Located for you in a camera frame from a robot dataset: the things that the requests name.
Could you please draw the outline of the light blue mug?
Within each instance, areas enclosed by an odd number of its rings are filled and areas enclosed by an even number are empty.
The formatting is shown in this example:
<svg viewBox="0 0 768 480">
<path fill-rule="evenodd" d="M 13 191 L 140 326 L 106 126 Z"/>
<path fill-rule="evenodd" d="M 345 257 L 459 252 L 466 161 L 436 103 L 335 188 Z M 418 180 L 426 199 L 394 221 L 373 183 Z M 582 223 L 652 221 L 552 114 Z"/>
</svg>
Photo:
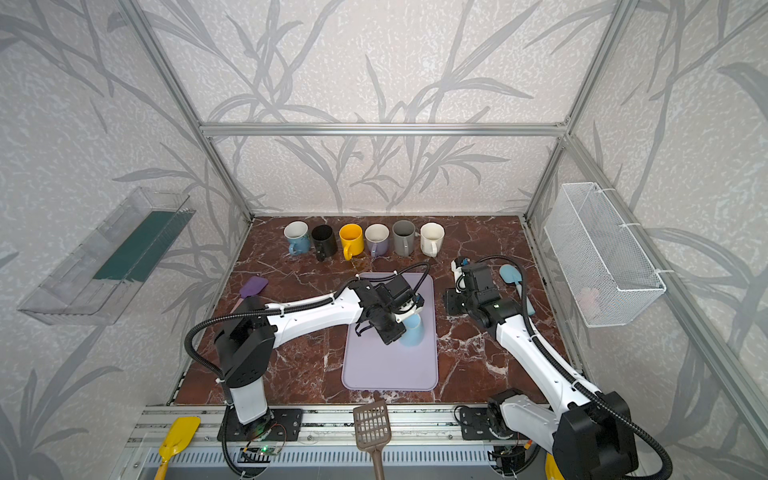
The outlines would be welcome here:
<svg viewBox="0 0 768 480">
<path fill-rule="evenodd" d="M 424 338 L 424 325 L 421 315 L 415 313 L 402 321 L 405 327 L 405 333 L 400 337 L 399 343 L 405 347 L 415 347 L 419 345 Z"/>
</svg>

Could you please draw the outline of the purple mug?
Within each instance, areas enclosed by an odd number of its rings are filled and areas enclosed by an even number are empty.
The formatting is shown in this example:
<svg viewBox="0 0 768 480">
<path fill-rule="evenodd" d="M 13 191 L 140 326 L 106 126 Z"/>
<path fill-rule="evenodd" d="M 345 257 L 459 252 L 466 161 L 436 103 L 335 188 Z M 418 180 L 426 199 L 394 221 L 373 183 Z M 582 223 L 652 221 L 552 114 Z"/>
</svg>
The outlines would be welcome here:
<svg viewBox="0 0 768 480">
<path fill-rule="evenodd" d="M 372 224 L 366 228 L 364 233 L 366 246 L 373 259 L 383 257 L 387 254 L 389 249 L 389 234 L 389 228 L 381 223 Z"/>
</svg>

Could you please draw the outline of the white faceted mug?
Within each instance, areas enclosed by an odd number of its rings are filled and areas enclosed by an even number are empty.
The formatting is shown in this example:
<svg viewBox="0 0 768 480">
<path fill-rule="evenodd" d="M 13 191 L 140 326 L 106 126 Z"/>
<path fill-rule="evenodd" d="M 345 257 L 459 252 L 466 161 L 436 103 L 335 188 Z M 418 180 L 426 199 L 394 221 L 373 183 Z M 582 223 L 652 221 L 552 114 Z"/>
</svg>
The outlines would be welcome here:
<svg viewBox="0 0 768 480">
<path fill-rule="evenodd" d="M 435 222 L 424 224 L 420 229 L 421 251 L 424 255 L 436 258 L 445 237 L 444 227 Z"/>
</svg>

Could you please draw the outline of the yellow mug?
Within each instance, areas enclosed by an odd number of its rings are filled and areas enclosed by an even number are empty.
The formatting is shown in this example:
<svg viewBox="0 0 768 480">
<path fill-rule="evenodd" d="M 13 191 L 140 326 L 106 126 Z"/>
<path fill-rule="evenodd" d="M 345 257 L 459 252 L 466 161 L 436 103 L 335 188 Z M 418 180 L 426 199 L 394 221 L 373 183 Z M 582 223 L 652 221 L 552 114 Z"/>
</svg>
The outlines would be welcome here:
<svg viewBox="0 0 768 480">
<path fill-rule="evenodd" d="M 363 229 L 358 224 L 349 223 L 339 230 L 343 256 L 346 261 L 360 255 L 365 250 Z"/>
</svg>

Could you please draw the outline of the grey mug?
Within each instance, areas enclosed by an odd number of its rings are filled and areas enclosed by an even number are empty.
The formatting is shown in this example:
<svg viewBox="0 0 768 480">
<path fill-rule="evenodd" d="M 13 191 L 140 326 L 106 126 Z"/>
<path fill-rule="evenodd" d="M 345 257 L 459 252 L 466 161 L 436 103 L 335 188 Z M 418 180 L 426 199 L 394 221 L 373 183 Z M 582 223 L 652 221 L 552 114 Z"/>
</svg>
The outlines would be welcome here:
<svg viewBox="0 0 768 480">
<path fill-rule="evenodd" d="M 416 248 L 416 227 L 409 220 L 398 220 L 392 227 L 393 246 L 397 255 L 410 256 Z"/>
</svg>

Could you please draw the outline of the black mug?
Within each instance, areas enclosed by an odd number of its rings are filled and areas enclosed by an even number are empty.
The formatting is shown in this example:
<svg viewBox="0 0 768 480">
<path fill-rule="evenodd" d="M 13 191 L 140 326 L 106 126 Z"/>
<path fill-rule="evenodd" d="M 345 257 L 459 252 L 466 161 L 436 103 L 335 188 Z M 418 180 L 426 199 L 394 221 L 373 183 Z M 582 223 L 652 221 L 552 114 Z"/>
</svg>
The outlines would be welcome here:
<svg viewBox="0 0 768 480">
<path fill-rule="evenodd" d="M 328 224 L 316 226 L 311 231 L 311 240 L 315 249 L 315 257 L 322 262 L 332 258 L 338 251 L 333 228 Z"/>
</svg>

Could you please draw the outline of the teal patterned mug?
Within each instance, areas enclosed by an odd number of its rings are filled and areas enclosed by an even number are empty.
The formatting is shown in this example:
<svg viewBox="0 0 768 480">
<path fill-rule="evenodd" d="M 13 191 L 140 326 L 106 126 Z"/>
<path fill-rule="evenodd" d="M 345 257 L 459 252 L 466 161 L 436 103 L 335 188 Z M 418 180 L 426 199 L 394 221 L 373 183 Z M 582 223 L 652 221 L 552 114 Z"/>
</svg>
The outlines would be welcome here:
<svg viewBox="0 0 768 480">
<path fill-rule="evenodd" d="M 306 254 L 311 248 L 308 225 L 303 221 L 293 221 L 283 230 L 288 241 L 289 254 L 297 256 Z"/>
</svg>

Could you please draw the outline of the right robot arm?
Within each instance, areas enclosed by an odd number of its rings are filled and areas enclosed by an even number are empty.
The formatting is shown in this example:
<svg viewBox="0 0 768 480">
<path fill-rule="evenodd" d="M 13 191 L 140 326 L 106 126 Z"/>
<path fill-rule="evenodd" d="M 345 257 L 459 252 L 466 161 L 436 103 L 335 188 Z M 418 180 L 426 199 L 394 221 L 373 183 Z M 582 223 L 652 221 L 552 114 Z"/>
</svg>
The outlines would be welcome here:
<svg viewBox="0 0 768 480">
<path fill-rule="evenodd" d="M 578 373 L 534 326 L 526 306 L 528 283 L 521 283 L 518 300 L 502 296 L 492 259 L 454 259 L 455 284 L 445 291 L 444 303 L 448 314 L 471 317 L 512 354 L 548 402 L 542 406 L 521 392 L 501 395 L 493 404 L 503 427 L 546 450 L 565 479 L 638 478 L 638 440 L 660 459 L 652 478 L 670 478 L 671 456 L 632 420 L 627 402 Z"/>
</svg>

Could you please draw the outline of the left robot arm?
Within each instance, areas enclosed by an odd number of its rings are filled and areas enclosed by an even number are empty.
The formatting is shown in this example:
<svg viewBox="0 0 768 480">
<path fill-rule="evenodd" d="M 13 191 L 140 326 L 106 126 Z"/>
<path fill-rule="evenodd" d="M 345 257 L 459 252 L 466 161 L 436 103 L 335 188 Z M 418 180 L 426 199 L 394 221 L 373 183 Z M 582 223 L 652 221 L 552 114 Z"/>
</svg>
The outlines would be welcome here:
<svg viewBox="0 0 768 480">
<path fill-rule="evenodd" d="M 390 345 L 405 334 L 405 320 L 423 309 L 420 287 L 429 272 L 429 263 L 418 262 L 383 277 L 357 274 L 338 290 L 305 300 L 264 304 L 249 297 L 235 312 L 194 325 L 184 350 L 216 376 L 225 413 L 234 413 L 241 436 L 254 440 L 275 424 L 263 382 L 275 348 L 339 325 L 353 325 L 358 334 L 373 328 Z"/>
</svg>

